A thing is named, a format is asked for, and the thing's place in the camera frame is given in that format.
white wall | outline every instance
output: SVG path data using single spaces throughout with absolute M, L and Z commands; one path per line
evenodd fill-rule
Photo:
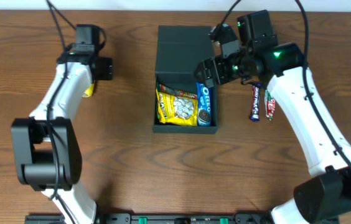
M 226 11 L 235 0 L 52 0 L 59 9 Z M 351 12 L 351 0 L 301 0 L 306 11 Z M 0 0 L 0 9 L 46 9 L 45 0 Z M 242 0 L 235 11 L 298 11 L 294 0 Z

snack bag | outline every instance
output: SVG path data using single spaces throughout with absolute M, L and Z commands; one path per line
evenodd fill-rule
M 157 111 L 161 123 L 181 126 L 197 126 L 198 101 L 191 98 L 172 96 L 156 90 Z
M 182 96 L 182 97 L 187 97 L 187 98 L 192 98 L 192 99 L 198 98 L 198 96 L 194 93 L 189 93 L 189 92 L 184 91 L 184 90 L 173 90 L 173 89 L 166 87 L 162 84 L 157 84 L 156 88 L 161 93 L 167 93 L 167 94 L 170 94 L 173 96 Z

oreo package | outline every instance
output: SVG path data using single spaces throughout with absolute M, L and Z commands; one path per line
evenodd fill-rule
M 212 98 L 212 89 L 207 88 L 202 83 L 196 83 L 198 90 L 198 126 L 207 127 L 212 123 L 212 112 L 210 100 Z

open box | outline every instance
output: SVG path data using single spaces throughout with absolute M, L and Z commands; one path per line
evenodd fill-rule
M 210 30 L 211 27 L 207 26 L 159 26 L 155 70 L 156 83 L 175 90 L 197 93 L 195 69 L 202 60 L 214 57 L 213 44 L 208 36 Z M 162 124 L 157 118 L 157 98 L 155 94 L 153 132 L 214 134 L 218 129 L 216 86 L 212 89 L 210 104 L 212 123 L 209 127 Z

wooden table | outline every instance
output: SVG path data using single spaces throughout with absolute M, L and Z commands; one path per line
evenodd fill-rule
M 103 27 L 115 78 L 83 99 L 73 127 L 83 154 L 82 182 L 104 212 L 233 213 L 269 210 L 310 178 L 285 115 L 248 119 L 251 87 L 218 90 L 215 135 L 153 134 L 157 26 L 213 26 L 223 12 L 65 11 L 75 24 Z M 243 15 L 234 12 L 229 23 Z M 302 46 L 300 13 L 272 12 L 279 42 Z M 310 68 L 327 108 L 351 143 L 351 13 L 309 13 Z M 73 31 L 61 22 L 67 42 Z M 28 213 L 57 213 L 52 202 L 16 177 L 10 125 L 38 105 L 61 53 L 48 11 L 0 11 L 0 223 Z M 351 213 L 341 217 L 351 223 Z

